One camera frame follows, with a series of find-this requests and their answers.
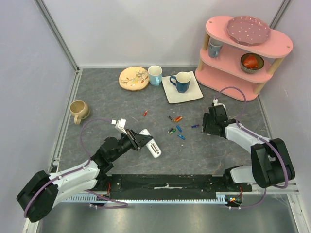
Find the white remote control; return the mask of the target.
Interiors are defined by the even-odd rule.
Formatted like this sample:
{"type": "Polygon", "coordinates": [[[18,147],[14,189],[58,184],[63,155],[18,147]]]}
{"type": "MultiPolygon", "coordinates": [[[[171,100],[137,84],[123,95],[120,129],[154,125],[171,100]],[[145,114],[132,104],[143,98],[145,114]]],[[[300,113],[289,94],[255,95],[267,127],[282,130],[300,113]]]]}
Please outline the white remote control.
{"type": "MultiPolygon", "coordinates": [[[[149,131],[147,129],[143,129],[140,134],[142,135],[147,135],[147,136],[151,136],[149,131]]],[[[155,142],[154,139],[150,140],[147,144],[146,144],[149,152],[151,153],[151,155],[154,157],[154,158],[158,158],[161,154],[162,154],[162,151],[161,149],[159,148],[158,144],[155,142]]]]}

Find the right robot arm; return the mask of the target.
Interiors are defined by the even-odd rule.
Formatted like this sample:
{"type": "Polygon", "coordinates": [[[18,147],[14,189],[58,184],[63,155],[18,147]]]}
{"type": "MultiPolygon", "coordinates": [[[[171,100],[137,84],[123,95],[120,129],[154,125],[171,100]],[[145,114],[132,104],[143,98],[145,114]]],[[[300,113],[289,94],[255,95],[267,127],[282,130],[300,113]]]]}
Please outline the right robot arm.
{"type": "Polygon", "coordinates": [[[232,141],[251,155],[250,166],[236,166],[225,170],[228,176],[223,178],[222,183],[228,191],[234,191],[240,183],[284,189],[295,178],[285,142],[279,138],[269,139],[258,135],[239,121],[229,119],[222,105],[211,106],[209,112],[204,113],[202,132],[232,141]]]}

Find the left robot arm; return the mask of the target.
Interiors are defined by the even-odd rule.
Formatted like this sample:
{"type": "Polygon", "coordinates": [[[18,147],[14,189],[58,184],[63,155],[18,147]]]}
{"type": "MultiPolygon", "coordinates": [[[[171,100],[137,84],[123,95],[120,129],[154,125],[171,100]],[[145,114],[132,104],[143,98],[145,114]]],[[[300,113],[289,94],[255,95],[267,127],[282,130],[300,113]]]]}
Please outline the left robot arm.
{"type": "Polygon", "coordinates": [[[106,138],[96,153],[80,165],[57,173],[37,172],[17,195],[24,217],[37,222],[70,196],[93,188],[105,189],[106,173],[115,160],[129,150],[140,150],[144,146],[150,150],[153,144],[155,140],[147,129],[141,133],[127,129],[120,139],[106,138]]]}

